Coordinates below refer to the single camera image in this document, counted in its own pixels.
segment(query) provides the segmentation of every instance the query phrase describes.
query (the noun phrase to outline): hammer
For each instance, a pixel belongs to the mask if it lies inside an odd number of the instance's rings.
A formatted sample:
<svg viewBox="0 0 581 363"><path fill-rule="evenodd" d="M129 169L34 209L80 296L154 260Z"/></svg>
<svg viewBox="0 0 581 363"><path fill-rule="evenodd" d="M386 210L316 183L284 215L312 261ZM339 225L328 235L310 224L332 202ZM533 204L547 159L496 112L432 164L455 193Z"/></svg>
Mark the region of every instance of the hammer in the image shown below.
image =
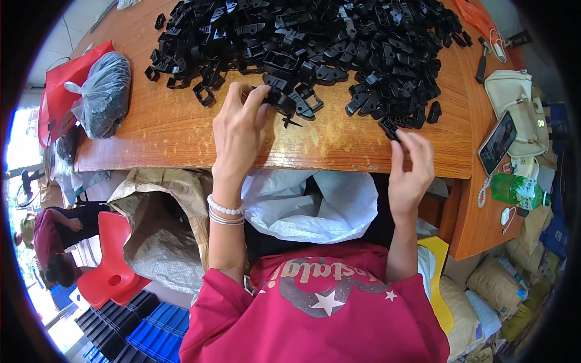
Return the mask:
<svg viewBox="0 0 581 363"><path fill-rule="evenodd" d="M478 71L476 72L476 82L484 83L484 71L486 70L486 55L490 52L490 46L483 37L479 37L478 41L482 44L482 56L478 61Z"/></svg>

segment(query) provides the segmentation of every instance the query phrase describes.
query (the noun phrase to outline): white earbuds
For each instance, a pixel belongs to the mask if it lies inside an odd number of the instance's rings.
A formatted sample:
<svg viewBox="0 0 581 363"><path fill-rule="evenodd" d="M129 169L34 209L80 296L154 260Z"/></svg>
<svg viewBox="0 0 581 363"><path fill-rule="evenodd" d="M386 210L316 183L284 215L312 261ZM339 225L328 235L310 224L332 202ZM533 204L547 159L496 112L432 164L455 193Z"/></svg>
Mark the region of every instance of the white earbuds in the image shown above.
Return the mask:
<svg viewBox="0 0 581 363"><path fill-rule="evenodd" d="M510 222L509 222L508 218L510 217L510 211L513 209L514 209L514 214L512 215L512 218L510 218ZM503 229L503 235L505 235L507 233L508 227L510 227L510 224L512 223L512 220L514 219L514 216L516 214L517 214L516 207L505 208L503 210L503 212L500 214L500 224L505 225L508 222L508 225L506 226L506 228Z"/></svg>

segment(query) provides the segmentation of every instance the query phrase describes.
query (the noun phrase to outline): bottle cap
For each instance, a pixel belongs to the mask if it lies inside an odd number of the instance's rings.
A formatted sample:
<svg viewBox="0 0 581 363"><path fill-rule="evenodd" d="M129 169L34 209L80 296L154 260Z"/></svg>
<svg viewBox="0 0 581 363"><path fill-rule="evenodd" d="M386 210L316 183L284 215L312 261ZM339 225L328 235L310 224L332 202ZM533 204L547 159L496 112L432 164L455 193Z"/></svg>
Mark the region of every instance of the bottle cap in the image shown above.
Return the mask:
<svg viewBox="0 0 581 363"><path fill-rule="evenodd" d="M551 205L551 195L547 192L543 195L543 205L547 207Z"/></svg>

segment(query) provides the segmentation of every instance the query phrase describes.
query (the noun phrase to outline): silver bangle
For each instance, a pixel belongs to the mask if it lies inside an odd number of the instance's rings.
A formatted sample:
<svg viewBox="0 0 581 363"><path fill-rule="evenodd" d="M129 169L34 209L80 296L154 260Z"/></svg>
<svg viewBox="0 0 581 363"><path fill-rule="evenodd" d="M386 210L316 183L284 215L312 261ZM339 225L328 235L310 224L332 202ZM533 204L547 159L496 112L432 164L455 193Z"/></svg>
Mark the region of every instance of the silver bangle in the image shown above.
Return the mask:
<svg viewBox="0 0 581 363"><path fill-rule="evenodd" d="M208 216L210 219L216 223L223 224L223 225L243 225L244 224L244 216L237 218L235 220L227 220L226 218L222 218L214 212L212 208L208 209Z"/></svg>
<svg viewBox="0 0 581 363"><path fill-rule="evenodd" d="M221 205L219 205L218 203L214 202L214 199L212 199L212 194L208 195L208 205L212 208L214 208L215 210L222 212L222 213L226 213L226 214L230 214L230 215L237 215L237 214L242 214L242 212L244 212L244 206L240 206L240 208L238 209L229 209L226 207L223 207Z"/></svg>

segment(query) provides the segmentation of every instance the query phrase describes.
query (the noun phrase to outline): yellow chair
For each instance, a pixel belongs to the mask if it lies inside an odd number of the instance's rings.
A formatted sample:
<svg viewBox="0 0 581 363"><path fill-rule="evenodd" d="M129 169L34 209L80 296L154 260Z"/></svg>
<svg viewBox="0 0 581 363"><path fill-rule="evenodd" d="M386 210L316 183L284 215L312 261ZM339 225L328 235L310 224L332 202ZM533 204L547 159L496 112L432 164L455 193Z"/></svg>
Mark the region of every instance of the yellow chair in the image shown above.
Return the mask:
<svg viewBox="0 0 581 363"><path fill-rule="evenodd" d="M436 270L431 282L432 298L430 303L437 321L440 323L440 327L447 335L454 326L454 316L440 294L440 276L444 270L444 263L446 262L446 256L448 256L448 249L450 246L438 237L420 239L418 245L426 247L434 254L434 256L436 256Z"/></svg>

